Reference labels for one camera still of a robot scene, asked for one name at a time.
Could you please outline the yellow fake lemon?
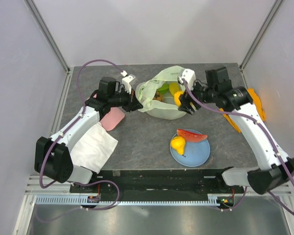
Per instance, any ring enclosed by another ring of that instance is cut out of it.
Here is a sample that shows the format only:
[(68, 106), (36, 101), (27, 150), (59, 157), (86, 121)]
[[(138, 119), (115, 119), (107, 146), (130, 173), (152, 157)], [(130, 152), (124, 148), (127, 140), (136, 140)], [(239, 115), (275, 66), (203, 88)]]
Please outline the yellow fake lemon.
[(183, 91), (177, 91), (175, 94), (174, 94), (174, 102), (176, 104), (177, 107), (180, 107), (181, 106), (181, 101), (180, 101), (180, 97), (184, 94)]

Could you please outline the pale green plastic bag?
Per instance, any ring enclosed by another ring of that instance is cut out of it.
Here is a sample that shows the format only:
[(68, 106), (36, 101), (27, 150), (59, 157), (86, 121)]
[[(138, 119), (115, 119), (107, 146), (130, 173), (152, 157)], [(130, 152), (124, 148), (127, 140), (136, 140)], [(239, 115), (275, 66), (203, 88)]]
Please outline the pale green plastic bag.
[(172, 66), (160, 71), (151, 80), (140, 83), (135, 92), (136, 98), (143, 106), (139, 111), (166, 120), (175, 120), (185, 116), (185, 112), (178, 110), (174, 97), (169, 91), (164, 94), (164, 101), (153, 99), (157, 90), (163, 85), (177, 83), (178, 75), (182, 70), (181, 66)]

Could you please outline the red fake watermelon slice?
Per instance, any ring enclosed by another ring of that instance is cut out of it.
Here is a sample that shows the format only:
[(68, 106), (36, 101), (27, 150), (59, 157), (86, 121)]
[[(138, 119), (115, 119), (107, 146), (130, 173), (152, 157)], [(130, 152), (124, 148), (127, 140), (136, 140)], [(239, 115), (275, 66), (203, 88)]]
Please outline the red fake watermelon slice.
[(207, 135), (199, 134), (183, 129), (177, 129), (177, 135), (182, 137), (187, 142), (202, 142), (208, 138)]

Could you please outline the yellow fake pear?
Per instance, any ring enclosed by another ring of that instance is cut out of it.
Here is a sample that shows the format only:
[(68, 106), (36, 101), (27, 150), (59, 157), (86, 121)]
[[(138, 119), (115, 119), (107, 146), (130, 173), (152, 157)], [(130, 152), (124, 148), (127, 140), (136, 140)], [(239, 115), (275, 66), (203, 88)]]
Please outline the yellow fake pear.
[(179, 154), (184, 155), (186, 141), (181, 136), (173, 137), (171, 140), (171, 147)]

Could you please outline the yellow green fake starfruit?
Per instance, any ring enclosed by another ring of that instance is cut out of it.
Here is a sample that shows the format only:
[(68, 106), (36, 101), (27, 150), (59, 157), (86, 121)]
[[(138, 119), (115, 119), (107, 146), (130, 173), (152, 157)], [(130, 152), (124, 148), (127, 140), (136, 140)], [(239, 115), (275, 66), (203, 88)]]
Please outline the yellow green fake starfruit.
[(180, 87), (178, 83), (172, 82), (169, 84), (169, 92), (172, 96), (174, 96), (178, 91), (180, 91)]

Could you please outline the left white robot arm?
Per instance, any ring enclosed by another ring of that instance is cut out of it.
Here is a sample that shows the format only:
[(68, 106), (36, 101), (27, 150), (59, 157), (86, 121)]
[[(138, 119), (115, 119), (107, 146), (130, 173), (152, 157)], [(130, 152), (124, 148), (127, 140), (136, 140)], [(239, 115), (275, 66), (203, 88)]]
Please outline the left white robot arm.
[(47, 176), (54, 182), (89, 183), (93, 171), (74, 165), (71, 151), (82, 136), (113, 107), (121, 107), (126, 112), (143, 107), (135, 95), (137, 83), (137, 78), (132, 74), (121, 82), (112, 77), (103, 77), (98, 89), (84, 101), (82, 108), (70, 122), (52, 136), (37, 140), (34, 170), (41, 177)]

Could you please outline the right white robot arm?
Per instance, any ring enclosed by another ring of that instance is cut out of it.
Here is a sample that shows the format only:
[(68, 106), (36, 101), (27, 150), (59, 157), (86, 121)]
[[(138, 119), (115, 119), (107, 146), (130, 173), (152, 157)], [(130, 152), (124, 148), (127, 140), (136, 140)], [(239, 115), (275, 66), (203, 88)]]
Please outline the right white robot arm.
[(207, 103), (214, 103), (218, 113), (228, 115), (238, 126), (258, 166), (256, 168), (234, 168), (224, 170), (221, 177), (228, 186), (248, 186), (257, 194), (268, 191), (289, 181), (294, 175), (294, 158), (291, 158), (275, 141), (263, 123), (255, 102), (247, 89), (233, 87), (226, 67), (207, 70), (207, 83), (201, 85), (191, 69), (182, 69), (178, 83), (185, 87), (179, 96), (179, 110), (193, 114)]

